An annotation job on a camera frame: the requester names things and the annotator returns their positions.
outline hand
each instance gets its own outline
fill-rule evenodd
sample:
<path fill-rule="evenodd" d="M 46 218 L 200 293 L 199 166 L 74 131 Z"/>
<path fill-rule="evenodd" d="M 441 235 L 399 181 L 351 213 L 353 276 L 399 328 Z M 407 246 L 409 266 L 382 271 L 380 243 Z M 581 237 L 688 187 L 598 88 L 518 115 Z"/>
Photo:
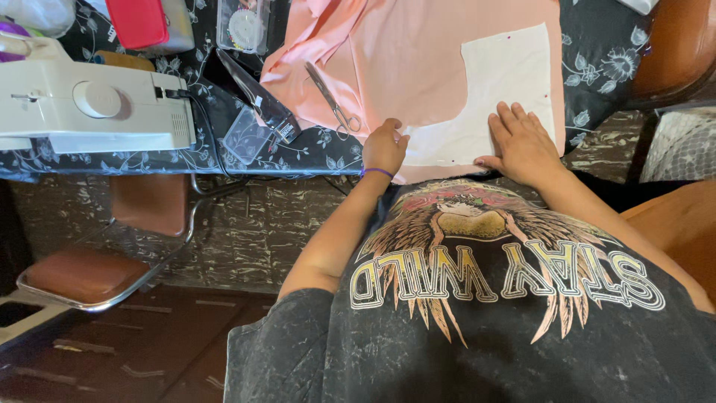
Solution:
<path fill-rule="evenodd" d="M 395 175 L 405 159 L 405 149 L 410 136 L 401 136 L 395 129 L 402 123 L 388 118 L 382 126 L 370 133 L 363 145 L 363 166 L 379 168 Z"/>
<path fill-rule="evenodd" d="M 491 113 L 488 124 L 502 156 L 481 156 L 475 159 L 476 165 L 497 169 L 513 181 L 537 190 L 566 171 L 537 115 L 525 113 L 518 103 L 512 104 L 510 110 L 500 102 L 497 111 L 500 115 Z"/>

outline sewing machine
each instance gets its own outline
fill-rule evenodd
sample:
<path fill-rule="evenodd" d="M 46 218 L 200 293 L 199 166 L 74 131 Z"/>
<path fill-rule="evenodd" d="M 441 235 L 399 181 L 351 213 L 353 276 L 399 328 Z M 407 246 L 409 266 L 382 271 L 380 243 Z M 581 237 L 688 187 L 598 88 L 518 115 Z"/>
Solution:
<path fill-rule="evenodd" d="M 0 150 L 49 138 L 55 153 L 187 148 L 196 142 L 187 89 L 172 75 L 73 62 L 50 38 L 0 32 L 0 50 L 26 59 L 0 64 Z"/>

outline purple wristband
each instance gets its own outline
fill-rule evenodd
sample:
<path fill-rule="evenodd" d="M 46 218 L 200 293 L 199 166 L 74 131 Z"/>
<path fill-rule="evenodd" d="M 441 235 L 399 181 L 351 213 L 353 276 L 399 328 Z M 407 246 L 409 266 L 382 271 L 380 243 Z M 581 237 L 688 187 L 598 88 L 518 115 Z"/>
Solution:
<path fill-rule="evenodd" d="M 391 174 L 391 173 L 388 172 L 388 171 L 385 171 L 384 169 L 380 169 L 380 168 L 368 168 L 368 169 L 366 169 L 365 167 L 363 167 L 363 168 L 360 169 L 360 177 L 362 178 L 363 176 L 365 176 L 365 173 L 366 173 L 366 172 L 370 172 L 370 171 L 382 172 L 383 174 L 386 174 L 386 175 L 390 176 L 391 179 L 393 179 L 393 174 Z"/>

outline eagle graphic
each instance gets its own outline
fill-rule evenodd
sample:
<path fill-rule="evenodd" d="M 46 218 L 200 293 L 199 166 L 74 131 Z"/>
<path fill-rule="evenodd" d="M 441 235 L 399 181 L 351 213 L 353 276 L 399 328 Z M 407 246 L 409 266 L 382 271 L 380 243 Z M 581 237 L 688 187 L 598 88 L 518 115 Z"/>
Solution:
<path fill-rule="evenodd" d="M 541 240 L 550 250 L 558 249 L 557 242 L 560 240 L 586 243 L 594 246 L 598 258 L 604 260 L 606 254 L 600 247 L 604 247 L 605 242 L 620 245 L 611 235 L 593 225 L 530 205 L 505 189 L 460 179 L 430 183 L 401 196 L 390 209 L 386 224 L 363 244 L 356 261 L 366 256 L 373 258 L 395 251 L 422 248 L 424 264 L 428 267 L 428 262 L 432 261 L 432 247 L 440 245 L 446 237 L 489 242 L 511 235 L 523 244 L 528 240 Z M 544 280 L 553 285 L 549 271 L 541 262 L 540 269 Z M 400 286 L 397 266 L 385 265 L 379 269 L 378 275 L 382 281 L 383 295 L 392 284 L 393 301 L 397 310 Z M 589 299 L 582 279 L 594 279 L 581 253 L 578 253 L 577 257 L 577 275 L 581 295 L 548 295 L 544 318 L 531 343 L 542 337 L 558 316 L 562 338 L 569 333 L 575 314 L 584 328 L 589 315 Z M 608 273 L 605 273 L 605 279 L 609 284 L 613 283 Z M 597 301 L 596 304 L 601 309 L 600 302 Z M 445 319 L 447 314 L 463 345 L 467 347 L 447 299 L 408 300 L 411 318 L 415 306 L 426 327 L 430 327 L 428 316 L 431 315 L 445 337 L 452 342 Z"/>

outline scissors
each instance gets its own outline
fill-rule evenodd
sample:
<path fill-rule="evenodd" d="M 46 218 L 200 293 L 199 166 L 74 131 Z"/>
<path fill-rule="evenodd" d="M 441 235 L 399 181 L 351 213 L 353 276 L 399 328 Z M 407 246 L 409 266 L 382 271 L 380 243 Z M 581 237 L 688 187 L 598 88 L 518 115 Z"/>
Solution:
<path fill-rule="evenodd" d="M 326 101 L 328 101 L 328 105 L 330 105 L 331 109 L 333 110 L 333 114 L 336 116 L 336 119 L 338 119 L 338 127 L 336 128 L 336 132 L 338 133 L 338 138 L 340 138 L 343 141 L 348 140 L 348 136 L 346 138 L 342 138 L 340 133 L 348 134 L 349 132 L 356 132 L 360 130 L 360 120 L 356 118 L 355 116 L 348 119 L 346 115 L 343 113 L 343 110 L 341 107 L 338 106 L 338 103 L 336 103 L 336 100 L 331 95 L 330 91 L 328 91 L 328 87 L 326 86 L 326 83 L 323 82 L 321 79 L 321 76 L 318 75 L 318 72 L 316 71 L 316 68 L 313 67 L 313 65 L 309 62 L 306 62 L 306 71 L 309 72 L 309 76 L 311 76 L 311 80 L 313 80 L 316 83 L 316 86 L 321 91 L 321 94 L 323 94 L 323 98 L 326 98 Z M 355 123 L 358 125 L 358 127 L 353 128 L 351 126 L 351 123 L 355 120 Z"/>

